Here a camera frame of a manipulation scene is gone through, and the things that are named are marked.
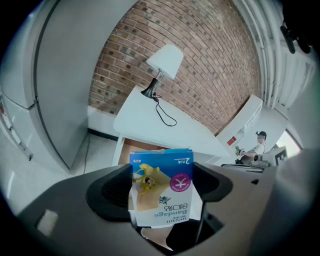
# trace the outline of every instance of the bandage box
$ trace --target bandage box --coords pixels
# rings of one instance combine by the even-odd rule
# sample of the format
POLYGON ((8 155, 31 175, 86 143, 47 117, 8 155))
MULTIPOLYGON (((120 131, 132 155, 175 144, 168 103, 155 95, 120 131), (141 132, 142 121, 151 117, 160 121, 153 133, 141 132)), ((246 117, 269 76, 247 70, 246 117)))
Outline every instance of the bandage box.
POLYGON ((130 153, 132 202, 138 226, 168 226, 189 220, 193 162, 190 149, 130 153))

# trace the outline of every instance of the white lampshade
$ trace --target white lampshade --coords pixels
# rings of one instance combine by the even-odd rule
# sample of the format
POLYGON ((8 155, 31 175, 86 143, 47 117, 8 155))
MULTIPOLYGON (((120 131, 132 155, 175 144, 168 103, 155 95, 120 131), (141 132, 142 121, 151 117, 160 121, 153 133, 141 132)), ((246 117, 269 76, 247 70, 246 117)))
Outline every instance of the white lampshade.
POLYGON ((163 71, 164 76, 173 80, 176 77, 183 58, 184 54, 178 47, 166 44, 152 55, 146 63, 156 71, 163 71))

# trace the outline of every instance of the brick wall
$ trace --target brick wall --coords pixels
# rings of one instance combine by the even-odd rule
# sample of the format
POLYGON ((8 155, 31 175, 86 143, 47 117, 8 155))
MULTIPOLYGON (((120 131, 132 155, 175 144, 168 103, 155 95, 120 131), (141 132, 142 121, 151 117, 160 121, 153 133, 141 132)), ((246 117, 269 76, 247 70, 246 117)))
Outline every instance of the brick wall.
POLYGON ((94 70, 89 104, 117 114, 135 85, 157 74, 146 60, 165 44, 184 58, 156 92, 217 134, 248 96, 259 96, 259 64, 236 7, 225 0, 140 0, 120 20, 94 70))

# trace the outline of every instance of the person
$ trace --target person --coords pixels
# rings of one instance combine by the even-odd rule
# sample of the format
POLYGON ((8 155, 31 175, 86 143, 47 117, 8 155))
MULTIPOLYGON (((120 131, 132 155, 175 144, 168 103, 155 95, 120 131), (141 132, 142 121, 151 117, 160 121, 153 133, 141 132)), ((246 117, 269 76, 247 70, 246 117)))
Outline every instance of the person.
POLYGON ((267 133, 265 131, 256 132, 258 144, 249 150, 248 152, 240 151, 239 155, 242 156, 240 160, 237 160, 236 164, 248 165, 255 157, 255 155, 262 155, 266 151, 266 138, 267 133))

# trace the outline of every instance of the black lamp base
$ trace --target black lamp base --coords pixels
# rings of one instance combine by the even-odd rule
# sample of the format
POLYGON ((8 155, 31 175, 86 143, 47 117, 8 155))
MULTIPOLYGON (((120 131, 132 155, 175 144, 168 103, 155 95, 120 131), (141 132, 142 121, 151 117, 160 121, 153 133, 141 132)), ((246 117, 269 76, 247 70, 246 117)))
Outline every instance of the black lamp base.
POLYGON ((152 82, 150 83, 150 85, 148 86, 147 89, 144 89, 141 93, 150 98, 150 99, 153 99, 153 91, 154 91, 154 87, 156 86, 156 83, 158 82, 158 80, 156 78, 153 78, 152 79, 152 82))

